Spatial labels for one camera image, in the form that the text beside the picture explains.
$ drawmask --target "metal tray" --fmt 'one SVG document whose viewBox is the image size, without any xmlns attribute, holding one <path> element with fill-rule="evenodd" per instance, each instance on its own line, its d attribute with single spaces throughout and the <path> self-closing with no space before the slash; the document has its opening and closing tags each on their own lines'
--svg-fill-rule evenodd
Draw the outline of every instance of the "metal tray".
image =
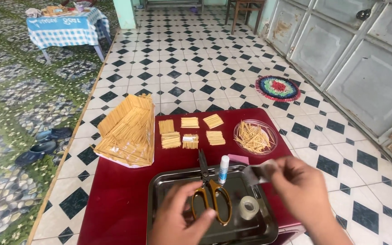
<svg viewBox="0 0 392 245">
<path fill-rule="evenodd" d="M 237 163 L 230 163 L 226 183 L 223 186 L 229 193 L 232 202 L 232 218 L 228 225 L 222 226 L 214 220 L 210 229 L 204 235 L 199 244 L 269 244 L 278 234 L 278 225 L 263 189 L 259 186 L 247 186 L 242 170 L 246 167 Z M 208 166 L 210 177 L 218 182 L 218 170 L 220 165 Z M 200 168 L 190 168 L 164 172 L 152 178 L 149 184 L 148 197 L 148 227 L 149 238 L 152 224 L 155 220 L 155 212 L 160 207 L 165 195 L 170 188 L 179 183 L 200 180 Z M 213 208 L 210 192 L 207 191 L 210 207 Z M 259 212 L 251 220 L 244 220 L 238 211 L 238 204 L 244 196 L 254 197 L 260 206 Z M 226 201 L 221 196 L 217 197 L 220 216 L 225 219 L 227 214 Z M 199 215 L 204 210 L 203 200 L 196 197 L 194 201 L 196 213 Z M 192 217 L 191 209 L 184 212 L 185 217 Z"/>
</svg>

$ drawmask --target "glue stick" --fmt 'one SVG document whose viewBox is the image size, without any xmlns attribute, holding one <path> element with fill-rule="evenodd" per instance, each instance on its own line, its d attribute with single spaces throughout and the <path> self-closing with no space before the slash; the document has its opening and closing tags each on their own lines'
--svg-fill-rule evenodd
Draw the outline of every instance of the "glue stick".
<svg viewBox="0 0 392 245">
<path fill-rule="evenodd" d="M 227 155 L 222 156 L 220 164 L 219 184 L 223 185 L 226 182 L 226 174 L 228 173 L 229 157 Z"/>
</svg>

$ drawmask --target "round rug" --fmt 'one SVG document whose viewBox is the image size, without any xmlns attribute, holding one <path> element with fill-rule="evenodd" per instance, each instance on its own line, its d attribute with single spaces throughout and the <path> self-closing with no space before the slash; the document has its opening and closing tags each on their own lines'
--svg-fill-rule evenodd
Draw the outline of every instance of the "round rug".
<svg viewBox="0 0 392 245">
<path fill-rule="evenodd" d="M 301 97 L 301 91 L 290 79 L 276 76 L 263 76 L 255 81 L 255 88 L 265 97 L 279 101 L 294 101 Z"/>
</svg>

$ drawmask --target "sandal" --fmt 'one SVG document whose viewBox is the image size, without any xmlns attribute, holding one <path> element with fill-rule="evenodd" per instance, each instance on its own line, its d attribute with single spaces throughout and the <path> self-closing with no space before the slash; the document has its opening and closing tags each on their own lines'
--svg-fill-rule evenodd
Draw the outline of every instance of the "sandal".
<svg viewBox="0 0 392 245">
<path fill-rule="evenodd" d="M 36 140 L 39 143 L 48 142 L 51 140 L 61 140 L 72 136 L 71 128 L 50 129 L 40 132 L 36 135 Z"/>
<path fill-rule="evenodd" d="M 14 163 L 18 166 L 30 165 L 37 160 L 41 160 L 45 154 L 53 153 L 57 149 L 55 141 L 49 141 L 42 144 L 37 144 L 30 148 L 29 151 L 20 154 Z"/>
</svg>

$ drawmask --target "pink eraser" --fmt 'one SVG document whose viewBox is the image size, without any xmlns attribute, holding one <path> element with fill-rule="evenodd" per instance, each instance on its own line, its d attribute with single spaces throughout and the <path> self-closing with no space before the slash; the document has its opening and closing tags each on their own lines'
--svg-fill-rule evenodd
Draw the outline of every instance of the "pink eraser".
<svg viewBox="0 0 392 245">
<path fill-rule="evenodd" d="M 249 165 L 249 158 L 248 157 L 237 156 L 237 155 L 233 155 L 233 154 L 228 154 L 228 157 L 229 157 L 229 160 L 231 160 L 231 161 Z"/>
</svg>

